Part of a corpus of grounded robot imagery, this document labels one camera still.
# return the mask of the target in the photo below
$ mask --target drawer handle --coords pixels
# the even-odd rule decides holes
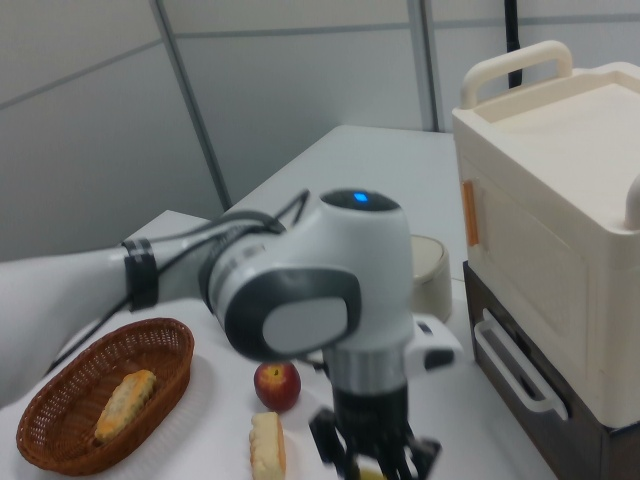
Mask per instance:
[[[550,410],[555,410],[562,420],[567,420],[569,418],[569,415],[567,414],[567,408],[565,407],[562,400],[560,400],[560,397],[558,397],[556,392],[554,392],[551,386],[547,383],[547,381],[542,378],[542,375],[540,375],[538,370],[536,370],[536,367],[534,367],[529,359],[525,357],[525,355],[520,351],[515,342],[511,339],[511,337],[509,337],[507,332],[502,329],[498,321],[493,317],[493,315],[491,315],[491,313],[489,313],[488,310],[484,310],[483,317],[485,318],[485,320],[476,324],[473,329],[473,333],[476,337],[478,345],[480,345],[482,350],[484,350],[484,352],[493,362],[502,377],[507,381],[507,383],[509,384],[513,392],[518,396],[523,405],[535,413],[543,413]],[[498,341],[502,343],[504,348],[507,349],[509,355],[513,357],[522,371],[534,383],[540,393],[542,393],[542,395],[544,396],[543,399],[534,400],[529,396],[522,385],[520,385],[520,382],[513,376],[504,362],[500,359],[496,351],[487,341],[485,332],[488,331],[493,332]]]

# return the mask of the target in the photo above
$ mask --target black cable tie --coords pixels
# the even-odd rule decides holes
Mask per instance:
[[[159,275],[151,242],[146,238],[125,240],[122,246],[129,252],[124,259],[127,291],[131,295],[129,310],[153,307],[158,303]]]

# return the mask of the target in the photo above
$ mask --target bread slice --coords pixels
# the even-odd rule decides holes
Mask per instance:
[[[126,427],[151,396],[156,376],[140,370],[124,377],[100,415],[95,437],[100,443],[110,442]]]
[[[284,434],[275,412],[258,413],[249,434],[253,480],[283,480],[287,470]]]

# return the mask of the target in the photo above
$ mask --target dark brown drawer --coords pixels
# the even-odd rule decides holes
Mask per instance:
[[[464,273],[476,361],[558,478],[640,479],[640,425],[601,425],[467,263]]]

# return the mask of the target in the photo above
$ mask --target white plastic handle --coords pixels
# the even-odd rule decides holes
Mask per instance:
[[[540,375],[538,370],[536,370],[536,367],[534,367],[527,357],[524,356],[514,341],[511,340],[511,337],[502,329],[500,324],[498,324],[498,321],[491,315],[491,313],[489,313],[488,310],[483,312],[483,317],[485,320],[476,324],[473,329],[478,345],[480,345],[482,350],[484,350],[523,405],[535,413],[544,413],[550,410],[555,410],[562,420],[567,420],[569,418],[567,408],[547,381],[542,378],[542,375]],[[484,333],[487,331],[493,332],[498,341],[500,341],[502,346],[507,350],[507,352],[509,352],[509,355],[511,355],[522,371],[534,383],[536,388],[544,396],[542,400],[534,400],[531,398],[522,385],[520,385],[520,382],[513,376],[511,371],[487,341],[484,336]]]
[[[489,80],[549,60],[557,61],[558,77],[571,76],[571,52],[564,43],[556,40],[536,43],[474,65],[462,81],[462,108],[467,110],[478,104],[478,89]]]

